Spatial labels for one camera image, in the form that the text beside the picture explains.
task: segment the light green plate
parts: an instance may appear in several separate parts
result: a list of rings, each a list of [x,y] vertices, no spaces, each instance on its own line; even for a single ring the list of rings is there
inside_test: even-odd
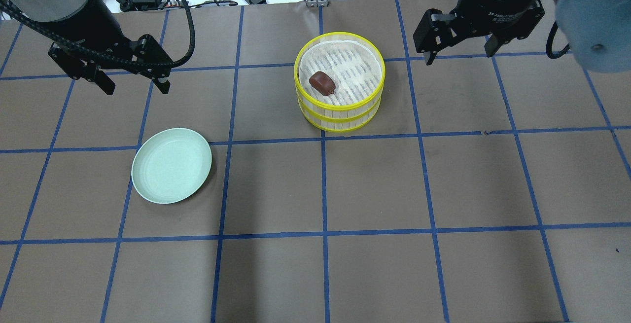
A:
[[[171,128],[142,144],[131,165],[131,181],[144,199],[172,204],[199,189],[211,164],[210,146],[201,134]]]

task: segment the black cable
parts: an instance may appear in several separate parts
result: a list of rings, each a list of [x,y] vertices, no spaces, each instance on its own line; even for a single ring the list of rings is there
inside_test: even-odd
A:
[[[73,42],[72,40],[69,40],[68,38],[60,36],[57,33],[54,33],[53,31],[47,29],[46,27],[42,26],[38,22],[31,20],[30,18],[26,17],[24,14],[14,9],[12,6],[10,6],[6,2],[0,1],[0,10],[8,13],[9,16],[13,17],[15,20],[19,22],[22,22],[22,24],[24,24],[27,27],[30,27],[31,29],[40,33],[41,35],[44,35],[45,37],[48,37],[51,40],[54,40],[60,46],[64,46],[69,49],[76,49],[76,51],[79,51],[83,55],[90,56],[97,61],[114,62],[122,66],[149,69],[149,68],[180,67],[180,65],[183,65],[184,63],[188,62],[189,59],[191,59],[191,56],[193,55],[193,51],[195,50],[195,28],[193,26],[191,8],[189,7],[188,2],[186,0],[182,0],[182,4],[184,5],[183,8],[185,9],[185,12],[186,12],[186,20],[189,25],[189,33],[190,33],[189,49],[186,51],[185,55],[182,58],[180,58],[179,60],[176,60],[175,62],[153,62],[153,63],[126,60],[123,58],[115,57],[103,52],[94,51],[92,49],[86,48],[77,42]]]
[[[552,51],[552,44],[554,43],[554,36],[557,34],[558,29],[559,29],[559,25],[557,25],[557,22],[555,21],[554,24],[552,24],[552,28],[550,28],[550,34],[548,35],[548,41],[546,42],[546,55],[550,59],[561,58],[563,55],[565,55],[565,53],[567,53],[570,50],[570,45],[568,44],[565,47],[563,47],[563,49],[561,49],[559,53],[554,53]]]
[[[165,1],[165,2],[162,2],[162,0],[154,0],[154,2],[156,3],[156,5],[158,5],[158,6],[159,6],[160,4],[163,4],[163,3],[166,5],[166,4],[168,4],[168,3],[169,3],[169,1],[171,1],[171,0],[167,0],[167,1]]]

